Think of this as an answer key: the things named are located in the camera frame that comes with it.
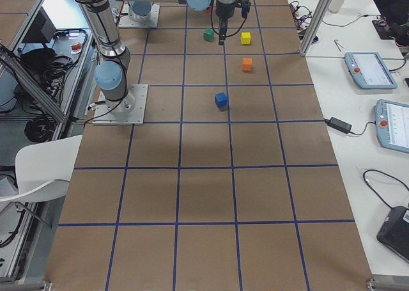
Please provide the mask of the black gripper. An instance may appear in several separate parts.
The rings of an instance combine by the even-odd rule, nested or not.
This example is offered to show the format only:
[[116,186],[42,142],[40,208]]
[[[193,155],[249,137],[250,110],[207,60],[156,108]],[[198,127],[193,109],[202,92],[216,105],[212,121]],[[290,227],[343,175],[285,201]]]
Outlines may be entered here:
[[224,45],[226,40],[226,31],[228,29],[228,20],[234,15],[236,1],[232,3],[216,2],[216,16],[219,18],[219,45]]

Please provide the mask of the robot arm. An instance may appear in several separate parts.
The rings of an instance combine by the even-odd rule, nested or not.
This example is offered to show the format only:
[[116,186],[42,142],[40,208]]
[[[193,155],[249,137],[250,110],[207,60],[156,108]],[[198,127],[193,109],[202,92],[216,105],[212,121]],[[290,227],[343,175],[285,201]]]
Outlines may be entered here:
[[[109,1],[110,0],[75,0],[82,8],[86,21],[92,30],[100,52],[105,59],[112,59],[121,62],[122,55],[129,55],[129,50],[125,43],[121,41],[118,28],[112,16]],[[223,45],[226,38],[229,37],[228,20],[234,15],[237,8],[241,9],[242,17],[247,18],[249,0],[116,0],[119,2],[165,2],[186,4],[196,11],[202,11],[208,7],[216,9],[216,15],[219,18],[219,45]]]
[[151,17],[153,3],[149,1],[130,1],[128,3],[128,16],[135,22],[146,21]]

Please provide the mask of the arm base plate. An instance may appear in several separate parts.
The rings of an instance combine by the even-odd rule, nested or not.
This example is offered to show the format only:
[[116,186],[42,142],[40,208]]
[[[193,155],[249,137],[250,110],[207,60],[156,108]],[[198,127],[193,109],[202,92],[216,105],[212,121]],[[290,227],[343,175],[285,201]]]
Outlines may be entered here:
[[128,87],[128,95],[119,106],[116,106],[115,102],[105,102],[105,96],[100,91],[98,100],[104,103],[96,106],[92,123],[94,125],[142,125],[147,97],[147,84],[131,84]]
[[157,28],[159,12],[160,5],[153,3],[150,12],[147,15],[137,15],[129,8],[128,3],[125,3],[121,10],[118,27],[137,29]]

